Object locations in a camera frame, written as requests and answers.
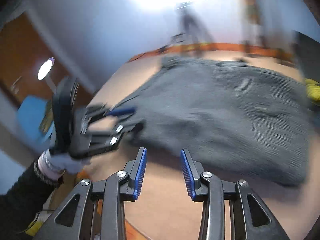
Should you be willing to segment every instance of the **gloved hand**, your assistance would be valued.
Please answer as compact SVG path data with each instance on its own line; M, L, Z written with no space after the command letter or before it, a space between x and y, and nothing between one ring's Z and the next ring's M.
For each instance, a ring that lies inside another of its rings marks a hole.
M51 155L49 150L43 152L38 159L40 171L52 180L58 180L65 171L71 174L78 173L89 163L90 158L76 160L68 153Z

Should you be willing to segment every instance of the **gray cloth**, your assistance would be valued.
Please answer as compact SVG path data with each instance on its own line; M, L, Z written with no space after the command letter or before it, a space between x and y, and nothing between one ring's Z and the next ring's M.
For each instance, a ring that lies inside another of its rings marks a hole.
M162 69L116 107L145 120L134 139L215 168L288 186L304 181L308 113L304 85L236 61L164 57Z

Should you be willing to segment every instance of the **wooden floor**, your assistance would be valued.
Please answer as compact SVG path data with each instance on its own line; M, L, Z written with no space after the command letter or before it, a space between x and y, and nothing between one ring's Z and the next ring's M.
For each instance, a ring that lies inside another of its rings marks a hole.
M135 229L127 220L125 221L125 233L127 240L147 240L143 234Z

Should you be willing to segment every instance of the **black gripper frame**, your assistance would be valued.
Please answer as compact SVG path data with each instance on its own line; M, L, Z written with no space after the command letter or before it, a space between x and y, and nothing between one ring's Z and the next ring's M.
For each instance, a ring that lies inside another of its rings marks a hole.
M276 217L247 181L220 180L205 172L201 163L193 161L187 149L183 149L183 153L192 174L193 201L204 202L199 240L225 239L224 200L229 200L232 240L289 240Z
M51 155L66 153L74 159L83 159L114 151L127 132L138 132L143 126L119 124L111 130L90 131L89 125L106 116L130 116L135 107L109 109L94 105L75 109L74 102L78 83L75 78L65 77L52 96L54 129L51 135Z
M136 189L141 189L146 154L141 147L135 160L108 179L79 182L33 239L94 240L94 218L98 200L103 199L100 240L125 240L124 201L134 202L140 194Z

